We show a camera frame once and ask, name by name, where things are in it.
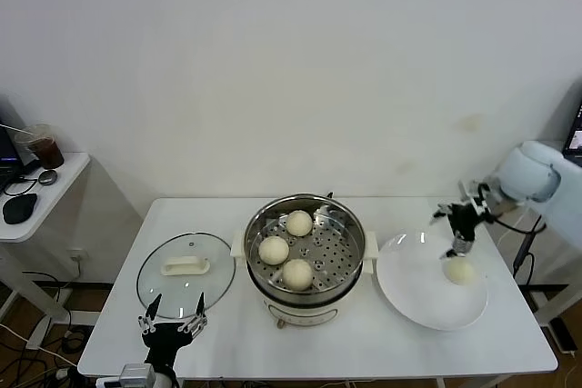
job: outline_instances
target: lid handle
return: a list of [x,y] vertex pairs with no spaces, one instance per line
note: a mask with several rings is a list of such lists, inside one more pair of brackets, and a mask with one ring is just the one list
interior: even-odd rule
[[204,274],[210,269],[210,262],[198,256],[176,256],[167,258],[162,265],[163,276],[183,276]]

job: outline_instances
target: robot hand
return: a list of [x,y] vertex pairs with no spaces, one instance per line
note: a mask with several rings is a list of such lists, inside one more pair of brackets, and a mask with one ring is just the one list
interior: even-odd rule
[[180,322],[154,323],[162,294],[147,307],[137,321],[142,339],[149,348],[145,363],[126,364],[119,377],[97,379],[97,388],[174,388],[178,387],[174,361],[181,347],[189,345],[208,324],[204,312],[204,293],[200,295],[194,317]]
[[468,254],[475,242],[475,228],[483,222],[493,222],[493,215],[485,201],[484,190],[488,190],[488,187],[485,184],[480,185],[478,197],[471,197],[463,204],[438,204],[433,221],[446,216],[455,236],[451,249],[442,257],[451,258]]
[[162,294],[159,294],[147,307],[145,317],[140,316],[137,321],[142,328],[144,344],[149,348],[145,363],[151,363],[156,373],[164,374],[175,381],[173,367],[178,350],[194,341],[208,324],[204,312],[204,293],[200,295],[194,317],[183,323],[153,322],[161,300]]

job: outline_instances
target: steamed bun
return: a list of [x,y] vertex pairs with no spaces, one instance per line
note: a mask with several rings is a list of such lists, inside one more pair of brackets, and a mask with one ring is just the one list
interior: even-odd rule
[[294,211],[287,216],[287,231],[293,236],[305,236],[311,232],[313,220],[305,211]]

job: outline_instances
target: white plate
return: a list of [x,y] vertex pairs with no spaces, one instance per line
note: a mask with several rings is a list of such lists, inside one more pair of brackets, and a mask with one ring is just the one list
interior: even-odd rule
[[439,331],[467,327],[487,307],[487,279],[471,254],[477,271],[470,285],[450,282],[439,257],[451,240],[427,233],[401,234],[380,251],[376,274],[380,287],[396,309],[413,322]]

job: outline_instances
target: pot handle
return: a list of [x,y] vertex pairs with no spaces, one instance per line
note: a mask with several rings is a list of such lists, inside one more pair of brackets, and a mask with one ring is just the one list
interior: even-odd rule
[[243,237],[244,233],[242,231],[236,231],[235,236],[233,236],[233,244],[230,247],[230,255],[236,258],[236,266],[245,265],[246,263]]
[[366,232],[366,248],[364,249],[364,261],[362,271],[374,274],[374,261],[378,259],[378,241],[374,232]]

